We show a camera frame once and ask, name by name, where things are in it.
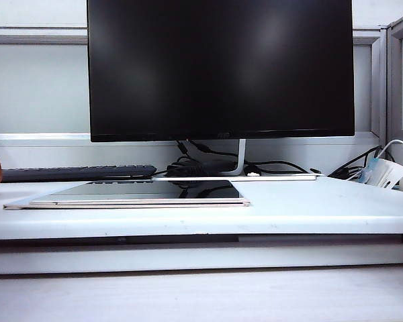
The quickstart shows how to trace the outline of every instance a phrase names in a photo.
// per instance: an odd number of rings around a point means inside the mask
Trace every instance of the white desk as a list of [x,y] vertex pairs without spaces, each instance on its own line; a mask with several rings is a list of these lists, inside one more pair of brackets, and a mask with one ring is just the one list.
[[0,184],[0,239],[129,235],[403,233],[403,192],[321,177],[235,182],[250,207],[5,211],[4,203],[81,182]]
[[[197,234],[232,234],[236,240],[0,249],[0,274],[403,263],[403,244],[394,235],[403,233],[403,193],[331,178],[236,182],[250,207],[2,209],[16,199],[77,184],[1,184],[0,240]],[[291,233],[390,235],[281,235]]]
[[[0,240],[231,233],[238,241],[0,248],[0,274],[260,268],[1,277],[0,322],[403,321],[403,266],[265,269],[403,263],[403,244],[394,235],[403,233],[401,192],[319,178],[236,183],[252,201],[248,208],[1,208],[76,184],[1,184]],[[392,235],[308,239],[282,233]]]

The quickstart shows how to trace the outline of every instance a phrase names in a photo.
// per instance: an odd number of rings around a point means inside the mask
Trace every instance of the monitor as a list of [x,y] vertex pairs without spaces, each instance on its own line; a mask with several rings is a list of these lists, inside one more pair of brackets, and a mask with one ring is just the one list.
[[88,0],[93,142],[354,134],[351,0]]

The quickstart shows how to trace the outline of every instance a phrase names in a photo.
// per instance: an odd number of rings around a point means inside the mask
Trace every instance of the monitor base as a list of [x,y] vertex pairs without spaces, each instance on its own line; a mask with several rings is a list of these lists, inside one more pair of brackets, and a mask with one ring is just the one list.
[[239,174],[242,173],[244,166],[244,153],[246,150],[246,145],[247,145],[246,139],[239,139],[239,150],[237,152],[238,160],[236,169],[234,169],[233,171],[220,172],[222,176],[238,176]]

